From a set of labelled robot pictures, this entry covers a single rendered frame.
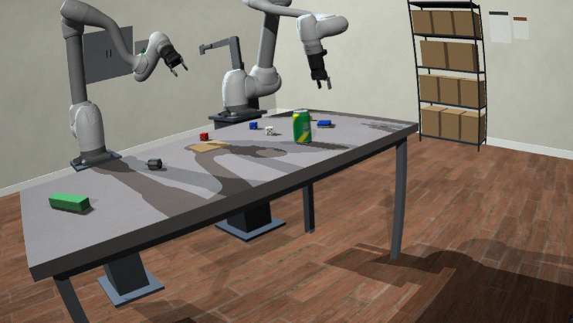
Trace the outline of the beige flat mat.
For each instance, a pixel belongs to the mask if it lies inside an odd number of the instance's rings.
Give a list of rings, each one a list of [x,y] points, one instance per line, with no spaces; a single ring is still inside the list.
[[[213,140],[213,141],[207,141],[201,144],[197,144],[197,145],[192,145],[188,148],[190,148],[191,150],[203,153],[206,151],[211,151],[211,150],[215,150],[217,148],[223,148],[226,146],[229,146],[231,144],[222,142],[222,141],[217,141],[217,140]]]

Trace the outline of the green rectangular box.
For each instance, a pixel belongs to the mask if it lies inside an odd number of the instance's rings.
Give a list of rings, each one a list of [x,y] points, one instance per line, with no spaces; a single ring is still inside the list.
[[[90,207],[90,201],[87,196],[77,196],[59,192],[49,197],[49,204],[51,206],[70,209],[78,212],[82,212],[83,210]]]

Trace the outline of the green soda can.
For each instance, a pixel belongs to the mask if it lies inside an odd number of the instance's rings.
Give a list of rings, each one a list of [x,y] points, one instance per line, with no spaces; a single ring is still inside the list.
[[[308,113],[308,110],[295,110],[295,111],[292,115],[294,141],[300,145],[308,144],[312,140],[311,127],[310,127],[310,114]]]

